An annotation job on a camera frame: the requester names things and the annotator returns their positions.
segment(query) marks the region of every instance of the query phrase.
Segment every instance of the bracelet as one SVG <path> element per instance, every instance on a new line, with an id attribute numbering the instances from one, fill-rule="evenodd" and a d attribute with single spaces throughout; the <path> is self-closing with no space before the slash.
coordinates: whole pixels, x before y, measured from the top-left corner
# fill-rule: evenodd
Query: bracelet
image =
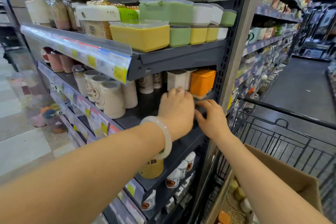
<path id="1" fill-rule="evenodd" d="M 156 116 L 147 116 L 143 118 L 143 120 L 140 122 L 140 124 L 145 123 L 145 122 L 153 122 L 156 125 L 158 125 L 159 128 L 161 128 L 163 135 L 165 136 L 165 148 L 157 155 L 154 156 L 154 159 L 164 159 L 166 158 L 170 152 L 171 152 L 171 147 L 172 147 L 172 141 L 171 141 L 171 136 L 168 131 L 167 126 L 158 119 Z"/>

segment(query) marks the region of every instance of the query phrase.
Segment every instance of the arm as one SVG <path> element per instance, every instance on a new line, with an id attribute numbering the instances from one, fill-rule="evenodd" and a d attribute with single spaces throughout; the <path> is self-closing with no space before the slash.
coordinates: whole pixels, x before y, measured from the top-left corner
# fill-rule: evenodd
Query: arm
<path id="1" fill-rule="evenodd" d="M 158 118 L 173 141 L 191 130 L 193 117 L 190 93 L 162 96 Z M 161 129 L 146 122 L 70 152 L 0 188 L 0 223 L 91 223 L 164 146 Z"/>
<path id="2" fill-rule="evenodd" d="M 195 111 L 199 126 L 229 161 L 260 223 L 330 224 L 230 132 L 221 106 L 213 100 L 198 105 L 207 110 L 206 119 Z"/>

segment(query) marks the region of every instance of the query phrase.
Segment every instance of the forearm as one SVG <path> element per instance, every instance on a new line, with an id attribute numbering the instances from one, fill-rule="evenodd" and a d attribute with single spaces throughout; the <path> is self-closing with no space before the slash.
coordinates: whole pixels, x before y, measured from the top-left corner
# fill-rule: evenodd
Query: forearm
<path id="1" fill-rule="evenodd" d="M 216 144 L 229 161 L 260 223 L 330 223 L 231 132 L 227 131 Z"/>
<path id="2" fill-rule="evenodd" d="M 0 188 L 0 223 L 90 223 L 164 146 L 147 122 L 75 150 Z"/>

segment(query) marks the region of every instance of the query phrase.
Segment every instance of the person's right hand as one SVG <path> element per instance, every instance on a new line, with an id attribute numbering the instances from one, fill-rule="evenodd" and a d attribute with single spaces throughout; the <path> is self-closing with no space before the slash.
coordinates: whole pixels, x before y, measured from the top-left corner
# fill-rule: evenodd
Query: person's right hand
<path id="1" fill-rule="evenodd" d="M 220 140 L 231 133 L 222 107 L 214 100 L 203 100 L 196 103 L 207 110 L 207 118 L 195 110 L 195 117 L 203 133 L 212 140 Z"/>

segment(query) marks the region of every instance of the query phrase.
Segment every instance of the orange item in box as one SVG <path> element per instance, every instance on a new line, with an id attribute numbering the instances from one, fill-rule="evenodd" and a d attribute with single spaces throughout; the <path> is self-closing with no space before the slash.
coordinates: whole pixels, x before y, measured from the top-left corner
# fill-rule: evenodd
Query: orange item in box
<path id="1" fill-rule="evenodd" d="M 218 220 L 220 221 L 220 223 L 230 224 L 231 218 L 226 212 L 220 211 L 218 214 Z"/>
<path id="2" fill-rule="evenodd" d="M 199 69 L 191 73 L 190 93 L 196 99 L 203 99 L 212 89 L 215 81 L 216 71 L 210 69 Z"/>

